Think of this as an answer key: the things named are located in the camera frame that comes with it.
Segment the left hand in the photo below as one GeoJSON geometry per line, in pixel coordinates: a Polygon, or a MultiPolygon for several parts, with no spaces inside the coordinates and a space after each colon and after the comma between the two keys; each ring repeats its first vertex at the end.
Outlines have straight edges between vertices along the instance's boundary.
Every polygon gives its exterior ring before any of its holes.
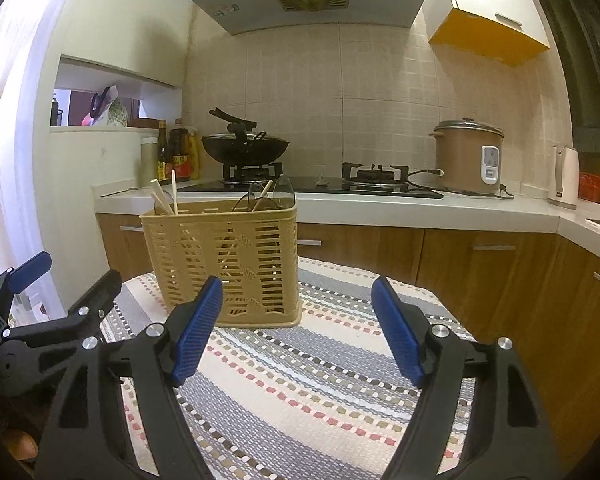
{"type": "Polygon", "coordinates": [[[38,444],[22,430],[7,430],[2,435],[2,442],[9,454],[20,462],[34,460],[38,456],[38,444]]]}

